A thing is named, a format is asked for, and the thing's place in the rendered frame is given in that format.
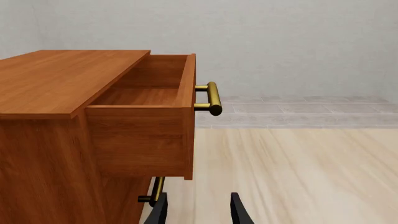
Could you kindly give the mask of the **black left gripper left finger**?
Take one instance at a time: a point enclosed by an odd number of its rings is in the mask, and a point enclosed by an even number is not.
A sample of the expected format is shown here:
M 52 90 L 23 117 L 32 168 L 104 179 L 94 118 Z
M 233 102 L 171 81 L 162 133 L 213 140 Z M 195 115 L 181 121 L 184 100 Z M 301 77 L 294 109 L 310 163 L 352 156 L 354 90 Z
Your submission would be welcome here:
M 147 217 L 147 224 L 165 224 L 167 218 L 168 201 L 167 194 L 161 193 L 152 211 Z

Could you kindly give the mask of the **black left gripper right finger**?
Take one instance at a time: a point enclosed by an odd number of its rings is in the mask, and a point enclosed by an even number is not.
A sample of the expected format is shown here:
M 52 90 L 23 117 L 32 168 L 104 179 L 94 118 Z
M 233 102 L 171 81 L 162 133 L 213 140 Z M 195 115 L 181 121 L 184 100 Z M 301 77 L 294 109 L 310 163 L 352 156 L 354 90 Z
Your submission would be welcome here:
M 233 224 L 254 224 L 237 192 L 231 193 L 230 210 Z

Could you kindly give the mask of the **open wooden drawer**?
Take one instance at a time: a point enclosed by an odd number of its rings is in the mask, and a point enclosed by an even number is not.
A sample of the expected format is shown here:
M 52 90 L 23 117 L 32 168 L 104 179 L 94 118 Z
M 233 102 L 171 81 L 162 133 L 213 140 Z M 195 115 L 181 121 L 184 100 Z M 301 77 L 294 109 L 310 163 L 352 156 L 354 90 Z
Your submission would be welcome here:
M 149 55 L 86 108 L 100 171 L 193 178 L 196 55 Z

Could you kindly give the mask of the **wooden cabinet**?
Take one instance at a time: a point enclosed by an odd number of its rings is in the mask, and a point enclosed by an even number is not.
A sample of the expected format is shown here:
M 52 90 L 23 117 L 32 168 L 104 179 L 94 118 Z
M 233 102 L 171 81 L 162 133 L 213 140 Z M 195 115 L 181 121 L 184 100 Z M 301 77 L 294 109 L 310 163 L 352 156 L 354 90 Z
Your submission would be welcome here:
M 103 177 L 86 107 L 148 50 L 0 60 L 0 224 L 138 224 L 149 179 Z

